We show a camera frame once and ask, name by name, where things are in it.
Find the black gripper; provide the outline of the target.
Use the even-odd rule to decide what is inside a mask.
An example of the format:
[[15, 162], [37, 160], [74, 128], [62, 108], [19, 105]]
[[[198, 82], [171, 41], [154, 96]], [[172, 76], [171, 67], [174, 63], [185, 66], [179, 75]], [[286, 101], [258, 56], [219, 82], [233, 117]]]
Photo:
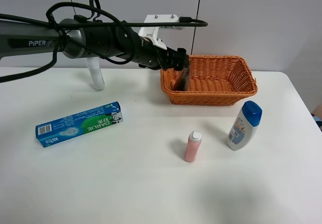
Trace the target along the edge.
[[141, 38], [132, 39], [130, 46], [131, 61], [145, 68], [181, 71], [189, 66], [189, 56], [184, 48], [163, 49]]

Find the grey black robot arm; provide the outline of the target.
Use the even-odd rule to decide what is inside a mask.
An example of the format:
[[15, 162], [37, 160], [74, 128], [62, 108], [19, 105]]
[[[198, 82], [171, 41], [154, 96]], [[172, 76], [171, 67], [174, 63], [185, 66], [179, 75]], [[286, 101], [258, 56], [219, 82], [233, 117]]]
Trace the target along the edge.
[[120, 64], [135, 62], [152, 70], [182, 70], [189, 64], [186, 50], [159, 48], [140, 37], [129, 27], [79, 27], [79, 22], [64, 20], [74, 29], [54, 29], [51, 26], [1, 21], [1, 57], [62, 52], [71, 59], [99, 57], [121, 58]]

